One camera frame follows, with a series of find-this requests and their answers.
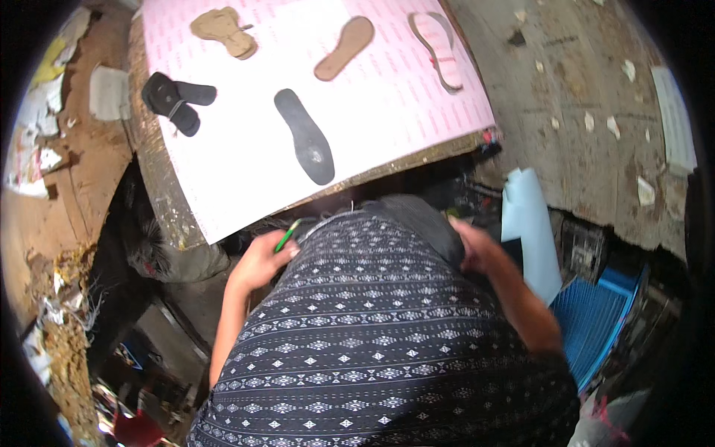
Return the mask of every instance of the beige shoe sole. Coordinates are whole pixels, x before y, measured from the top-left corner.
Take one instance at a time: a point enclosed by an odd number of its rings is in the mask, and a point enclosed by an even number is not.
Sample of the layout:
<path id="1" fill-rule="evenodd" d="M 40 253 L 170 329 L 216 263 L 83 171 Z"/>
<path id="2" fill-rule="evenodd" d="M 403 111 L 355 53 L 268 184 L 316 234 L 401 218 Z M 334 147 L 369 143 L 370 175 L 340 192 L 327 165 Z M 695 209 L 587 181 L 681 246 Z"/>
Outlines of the beige shoe sole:
<path id="1" fill-rule="evenodd" d="M 199 39 L 221 42 L 233 57 L 248 59 L 258 45 L 252 36 L 239 28 L 238 20 L 238 13 L 230 6 L 212 9 L 191 22 L 191 32 Z"/>
<path id="2" fill-rule="evenodd" d="M 313 73 L 321 81 L 332 81 L 375 36 L 373 23 L 363 16 L 351 18 L 340 31 L 335 49 L 315 66 Z"/>
<path id="3" fill-rule="evenodd" d="M 437 13 L 412 13 L 408 15 L 412 33 L 430 52 L 437 76 L 447 92 L 455 94 L 464 88 L 456 70 L 453 53 L 454 37 L 448 20 Z"/>

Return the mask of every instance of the workbench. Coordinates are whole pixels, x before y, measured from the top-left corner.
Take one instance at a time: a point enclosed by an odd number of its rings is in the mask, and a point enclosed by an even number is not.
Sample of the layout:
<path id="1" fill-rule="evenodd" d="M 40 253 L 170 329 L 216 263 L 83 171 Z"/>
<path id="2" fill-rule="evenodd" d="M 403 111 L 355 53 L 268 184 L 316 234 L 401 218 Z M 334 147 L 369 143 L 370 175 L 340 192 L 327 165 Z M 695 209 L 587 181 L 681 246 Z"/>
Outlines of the workbench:
<path id="1" fill-rule="evenodd" d="M 501 188 L 515 167 L 533 167 L 550 207 L 611 226 L 648 250 L 659 245 L 685 258 L 686 180 L 667 172 L 652 66 L 664 65 L 654 43 L 618 0 L 442 0 L 470 55 L 479 61 L 499 130 L 501 155 L 480 165 L 478 181 Z M 509 43 L 515 31 L 524 43 Z M 622 72 L 633 62 L 636 78 Z M 204 242 L 169 161 L 157 118 L 140 92 L 149 76 L 141 16 L 130 34 L 135 150 L 162 229 L 176 247 Z M 594 118 L 592 132 L 584 117 Z M 606 128 L 614 117 L 616 140 Z M 475 149 L 475 135 L 438 144 L 341 182 L 295 205 Z M 656 193 L 640 206 L 636 179 Z"/>
<path id="2" fill-rule="evenodd" d="M 451 16 L 448 5 L 444 2 L 441 3 L 464 44 L 467 53 L 471 57 L 472 51 L 463 38 L 454 17 Z M 472 63 L 476 69 L 476 63 L 473 59 Z M 137 153 L 144 184 L 147 187 L 149 198 L 152 201 L 154 213 L 165 237 L 173 246 L 181 250 L 188 250 L 205 243 L 205 240 L 187 203 L 187 199 L 184 196 L 172 162 L 169 159 L 157 116 L 147 109 L 142 100 L 142 87 L 148 78 L 149 71 L 147 68 L 147 55 L 144 45 L 144 25 L 142 16 L 139 15 L 135 17 L 132 22 L 129 35 L 130 101 L 132 105 L 132 133 L 134 134 L 135 140 L 133 141 L 133 146 Z M 476 132 L 420 150 L 406 157 L 362 172 L 343 182 L 331 185 L 310 197 L 284 207 L 281 210 L 276 210 L 276 212 L 289 210 L 306 202 L 342 192 L 351 187 L 362 185 L 397 172 L 472 152 L 477 149 L 478 146 L 485 144 L 485 138 L 490 139 L 492 134 L 495 134 L 494 128 L 488 130 L 485 135 L 483 132 Z"/>

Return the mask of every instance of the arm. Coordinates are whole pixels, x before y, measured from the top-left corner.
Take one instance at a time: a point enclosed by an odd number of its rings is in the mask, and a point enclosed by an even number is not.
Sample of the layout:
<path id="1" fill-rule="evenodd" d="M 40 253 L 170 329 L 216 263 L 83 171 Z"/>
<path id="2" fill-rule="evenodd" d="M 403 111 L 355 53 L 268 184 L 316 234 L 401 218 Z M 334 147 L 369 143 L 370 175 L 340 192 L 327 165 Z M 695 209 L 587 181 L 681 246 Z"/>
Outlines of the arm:
<path id="1" fill-rule="evenodd" d="M 463 270 L 483 273 L 489 279 L 508 322 L 532 353 L 563 352 L 558 322 L 543 301 L 524 283 L 514 262 L 489 235 L 466 222 L 450 223 L 465 245 Z"/>
<path id="2" fill-rule="evenodd" d="M 276 230 L 254 239 L 228 278 L 209 367 L 210 388 L 219 381 L 221 369 L 246 322 L 251 292 L 268 284 L 300 250 L 295 241 L 290 240 L 275 253 L 284 235 L 285 231 Z"/>
<path id="3" fill-rule="evenodd" d="M 229 277 L 224 290 L 224 300 L 221 307 L 221 317 L 216 329 L 216 341 L 211 354 L 211 367 L 209 368 L 209 387 L 214 388 L 221 375 L 221 368 L 226 363 L 231 353 L 233 343 L 238 337 L 243 324 L 248 316 L 251 291 L 244 285 Z"/>

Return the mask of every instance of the blue plastic crate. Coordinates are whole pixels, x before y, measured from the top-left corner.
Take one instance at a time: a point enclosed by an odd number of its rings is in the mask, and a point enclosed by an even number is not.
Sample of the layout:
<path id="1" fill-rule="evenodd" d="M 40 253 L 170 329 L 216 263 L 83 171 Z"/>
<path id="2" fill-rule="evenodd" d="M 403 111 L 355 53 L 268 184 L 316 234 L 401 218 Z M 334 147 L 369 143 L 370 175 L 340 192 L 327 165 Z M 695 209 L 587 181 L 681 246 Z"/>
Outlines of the blue plastic crate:
<path id="1" fill-rule="evenodd" d="M 597 285 L 576 278 L 551 305 L 578 392 L 591 381 L 623 329 L 640 278 L 611 268 Z"/>

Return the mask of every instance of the hand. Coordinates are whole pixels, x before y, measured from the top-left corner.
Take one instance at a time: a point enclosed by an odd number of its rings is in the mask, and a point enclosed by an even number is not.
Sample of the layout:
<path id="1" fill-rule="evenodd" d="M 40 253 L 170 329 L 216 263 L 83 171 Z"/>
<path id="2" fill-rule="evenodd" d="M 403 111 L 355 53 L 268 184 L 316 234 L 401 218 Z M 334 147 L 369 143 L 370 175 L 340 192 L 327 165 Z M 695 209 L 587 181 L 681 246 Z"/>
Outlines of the hand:
<path id="1" fill-rule="evenodd" d="M 452 228 L 459 233 L 464 244 L 464 261 L 462 261 L 462 271 L 474 271 L 487 274 L 489 260 L 494 253 L 494 249 L 499 246 L 492 240 L 484 230 L 479 230 L 456 217 L 449 217 Z"/>
<path id="2" fill-rule="evenodd" d="M 275 230 L 256 237 L 231 272 L 229 284 L 243 289 L 246 293 L 268 284 L 278 270 L 300 251 L 298 244 L 289 240 L 281 251 L 276 253 L 275 248 L 283 236 L 284 230 Z"/>

